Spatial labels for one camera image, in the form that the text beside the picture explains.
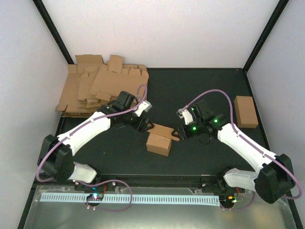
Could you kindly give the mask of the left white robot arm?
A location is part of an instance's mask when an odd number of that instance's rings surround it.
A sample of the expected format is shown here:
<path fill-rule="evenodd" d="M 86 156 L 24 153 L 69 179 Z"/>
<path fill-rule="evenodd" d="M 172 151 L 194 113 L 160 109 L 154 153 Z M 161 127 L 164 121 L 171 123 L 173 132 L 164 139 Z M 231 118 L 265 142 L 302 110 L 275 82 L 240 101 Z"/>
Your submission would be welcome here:
<path fill-rule="evenodd" d="M 46 136 L 41 146 L 36 179 L 44 181 L 40 178 L 43 171 L 49 176 L 46 182 L 73 180 L 85 183 L 91 190 L 98 190 L 102 186 L 102 178 L 97 171 L 89 165 L 75 162 L 73 157 L 86 143 L 117 124 L 133 126 L 139 132 L 152 129 L 153 123 L 143 116 L 151 109 L 151 103 L 142 99 L 132 107 L 135 101 L 137 98 L 134 95 L 122 91 L 117 99 L 99 107 L 70 131 L 58 136 Z"/>

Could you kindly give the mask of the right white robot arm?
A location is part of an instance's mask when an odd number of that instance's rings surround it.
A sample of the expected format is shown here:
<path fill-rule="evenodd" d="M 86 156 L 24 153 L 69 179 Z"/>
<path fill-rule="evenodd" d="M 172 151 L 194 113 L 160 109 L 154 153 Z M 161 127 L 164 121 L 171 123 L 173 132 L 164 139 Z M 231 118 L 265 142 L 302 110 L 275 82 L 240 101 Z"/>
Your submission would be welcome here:
<path fill-rule="evenodd" d="M 287 155 L 278 156 L 260 146 L 225 115 L 215 115 L 205 101 L 179 109 L 177 115 L 183 124 L 173 130 L 173 136 L 185 140 L 206 134 L 229 146 L 253 168 L 252 171 L 225 170 L 216 181 L 221 192 L 240 187 L 256 192 L 265 202 L 273 204 L 295 187 L 292 162 Z"/>

